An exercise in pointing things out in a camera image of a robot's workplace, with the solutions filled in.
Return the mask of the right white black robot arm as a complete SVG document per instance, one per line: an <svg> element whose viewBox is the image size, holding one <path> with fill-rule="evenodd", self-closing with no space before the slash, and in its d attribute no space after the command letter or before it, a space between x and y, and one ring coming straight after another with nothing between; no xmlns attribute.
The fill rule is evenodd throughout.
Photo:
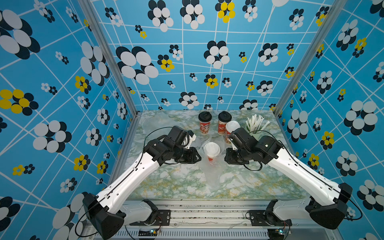
<svg viewBox="0 0 384 240"><path fill-rule="evenodd" d="M304 199L272 200L255 219L270 226L292 225L292 220L313 220L326 229L335 230L347 216L352 187L338 184L305 166L275 138L263 136L256 140L240 128L229 136L231 148L225 161L230 165L246 165L250 161L272 167L303 188L309 196Z"/></svg>

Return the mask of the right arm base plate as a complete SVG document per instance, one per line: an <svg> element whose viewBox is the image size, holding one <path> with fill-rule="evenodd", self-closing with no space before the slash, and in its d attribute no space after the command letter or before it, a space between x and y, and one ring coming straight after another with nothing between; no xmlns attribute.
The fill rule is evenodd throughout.
<svg viewBox="0 0 384 240"><path fill-rule="evenodd" d="M275 215L266 213L264 210L249 210L246 219L251 221L252 226L259 227L291 227L291 220L280 220Z"/></svg>

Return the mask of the clear plastic carrier bag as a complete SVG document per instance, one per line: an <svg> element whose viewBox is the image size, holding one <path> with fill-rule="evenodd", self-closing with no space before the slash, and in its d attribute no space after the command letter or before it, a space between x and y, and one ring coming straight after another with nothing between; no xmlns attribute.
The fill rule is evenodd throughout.
<svg viewBox="0 0 384 240"><path fill-rule="evenodd" d="M220 188L220 177L224 171L224 154L223 154L223 146L217 143L220 146L221 153L218 158L210 164L207 156L204 152L204 146L208 142L214 142L211 139L205 141L199 151L202 154L202 160L199 163L201 170L205 174L206 183L211 191L216 191Z"/></svg>

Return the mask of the red cup white lid front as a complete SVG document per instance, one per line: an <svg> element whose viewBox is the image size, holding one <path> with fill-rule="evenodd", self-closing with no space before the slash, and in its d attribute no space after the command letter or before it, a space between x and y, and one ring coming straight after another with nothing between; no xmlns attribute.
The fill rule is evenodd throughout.
<svg viewBox="0 0 384 240"><path fill-rule="evenodd" d="M204 146L205 155L208 158L210 164L212 164L220 155L220 146L215 142L208 142Z"/></svg>

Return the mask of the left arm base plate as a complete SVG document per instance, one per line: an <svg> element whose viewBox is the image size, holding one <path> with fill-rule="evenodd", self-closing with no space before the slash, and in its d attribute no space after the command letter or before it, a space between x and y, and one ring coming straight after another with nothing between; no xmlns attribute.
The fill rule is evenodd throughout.
<svg viewBox="0 0 384 240"><path fill-rule="evenodd" d="M170 210L157 210L150 214L145 221L137 221L130 226L169 226L171 220Z"/></svg>

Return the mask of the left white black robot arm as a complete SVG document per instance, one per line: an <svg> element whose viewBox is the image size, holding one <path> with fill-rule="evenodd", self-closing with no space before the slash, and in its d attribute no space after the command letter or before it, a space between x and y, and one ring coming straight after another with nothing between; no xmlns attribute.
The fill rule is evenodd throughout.
<svg viewBox="0 0 384 240"><path fill-rule="evenodd" d="M123 204L151 173L167 161L174 160L180 164L199 162L202 158L191 146L195 140L196 135L192 131L172 127L167 135L146 142L133 164L106 189L84 197L84 217L104 240L113 237L122 226L155 221L158 208L151 201L143 200L126 208Z"/></svg>

